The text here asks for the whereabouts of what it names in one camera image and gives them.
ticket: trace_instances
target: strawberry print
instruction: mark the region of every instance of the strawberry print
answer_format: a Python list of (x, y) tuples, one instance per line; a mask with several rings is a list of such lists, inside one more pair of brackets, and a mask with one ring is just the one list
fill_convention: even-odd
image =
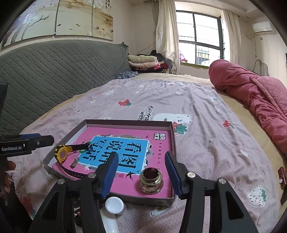
[(125, 100), (125, 101), (119, 101), (118, 104), (126, 107), (126, 106), (130, 106), (132, 103), (129, 100)]
[(257, 207), (265, 206), (266, 200), (266, 191), (262, 186), (256, 186), (253, 188), (246, 196), (249, 204)]
[(186, 125), (183, 125), (183, 124), (178, 124), (176, 122), (173, 122), (172, 123), (172, 126), (173, 126), (173, 130), (174, 130), (174, 135), (184, 135), (185, 132), (187, 132), (187, 126)]
[(21, 201), (22, 205), (25, 207), (25, 209), (27, 210), (29, 216), (31, 218), (34, 218), (36, 215), (36, 210), (33, 208), (32, 205), (32, 200), (28, 197), (28, 196), (23, 196), (22, 197), (22, 201)]
[(223, 125), (224, 128), (231, 127), (232, 130), (235, 130), (234, 125), (233, 125), (229, 120), (225, 120), (225, 121), (222, 123), (222, 125)]

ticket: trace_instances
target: gripper logo label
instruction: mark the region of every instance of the gripper logo label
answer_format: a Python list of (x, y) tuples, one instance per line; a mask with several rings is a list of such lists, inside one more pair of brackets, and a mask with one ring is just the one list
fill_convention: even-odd
[(2, 147), (2, 151), (22, 150), (22, 146)]

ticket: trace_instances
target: white bottle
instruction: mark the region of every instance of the white bottle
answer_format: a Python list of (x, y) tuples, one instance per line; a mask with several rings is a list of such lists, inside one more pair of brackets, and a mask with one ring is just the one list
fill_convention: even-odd
[(106, 233), (120, 233), (116, 216), (108, 212), (105, 208), (100, 209), (100, 213)]
[(124, 202), (118, 197), (110, 197), (105, 202), (107, 211), (113, 214), (123, 214), (127, 207)]

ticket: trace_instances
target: finger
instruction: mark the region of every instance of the finger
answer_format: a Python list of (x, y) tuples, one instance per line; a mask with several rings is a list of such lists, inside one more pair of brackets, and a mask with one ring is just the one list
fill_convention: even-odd
[(13, 161), (8, 161), (6, 171), (14, 171), (16, 164)]
[(4, 189), (7, 193), (10, 193), (10, 187), (9, 186), (5, 185)]
[(6, 194), (0, 192), (0, 198), (5, 198)]
[(4, 178), (4, 184), (7, 186), (9, 186), (11, 184), (10, 176), (8, 174), (6, 174), (6, 176)]

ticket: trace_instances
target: air conditioner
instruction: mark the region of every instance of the air conditioner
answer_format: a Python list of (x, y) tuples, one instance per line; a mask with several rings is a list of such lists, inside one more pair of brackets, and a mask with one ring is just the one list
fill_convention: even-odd
[(273, 32), (274, 29), (269, 21), (253, 24), (254, 32)]

